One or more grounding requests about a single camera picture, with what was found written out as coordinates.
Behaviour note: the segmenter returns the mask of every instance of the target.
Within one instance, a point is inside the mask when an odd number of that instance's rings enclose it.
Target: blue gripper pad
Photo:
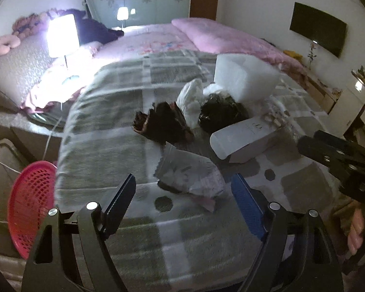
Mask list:
[[[239,173],[231,179],[231,191],[250,232],[263,241],[267,233],[262,224],[267,199],[260,191],[251,189]]]

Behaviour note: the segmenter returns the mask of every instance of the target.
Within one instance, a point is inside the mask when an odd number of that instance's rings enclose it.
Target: red plastic basket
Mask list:
[[[38,229],[54,206],[55,170],[47,161],[28,165],[16,179],[8,201],[8,227],[20,255],[27,259]]]

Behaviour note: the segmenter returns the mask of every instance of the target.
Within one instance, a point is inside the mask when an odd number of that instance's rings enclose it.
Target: silver screw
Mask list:
[[[95,208],[97,208],[98,204],[97,202],[89,202],[87,205],[86,205],[86,208],[88,210],[94,210]]]
[[[280,204],[276,203],[276,202],[272,202],[269,204],[269,207],[272,209],[272,210],[279,210],[280,209]]]
[[[312,217],[318,217],[318,216],[319,216],[318,212],[317,212],[317,211],[315,211],[315,210],[310,210],[310,211],[309,211],[309,214],[310,214]]]
[[[58,209],[56,209],[56,208],[53,208],[53,209],[51,209],[50,211],[49,211],[49,215],[50,216],[54,216],[55,214],[57,214],[58,213]]]

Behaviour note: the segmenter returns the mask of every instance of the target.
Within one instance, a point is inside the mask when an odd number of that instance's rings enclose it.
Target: yellow object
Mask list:
[[[298,54],[297,52],[294,52],[293,50],[284,50],[283,53],[296,59],[298,62],[302,63],[303,56],[301,54]]]

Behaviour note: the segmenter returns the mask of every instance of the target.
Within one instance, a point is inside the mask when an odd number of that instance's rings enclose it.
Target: pillow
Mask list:
[[[0,106],[17,112],[52,61],[46,33],[30,36],[0,56]]]

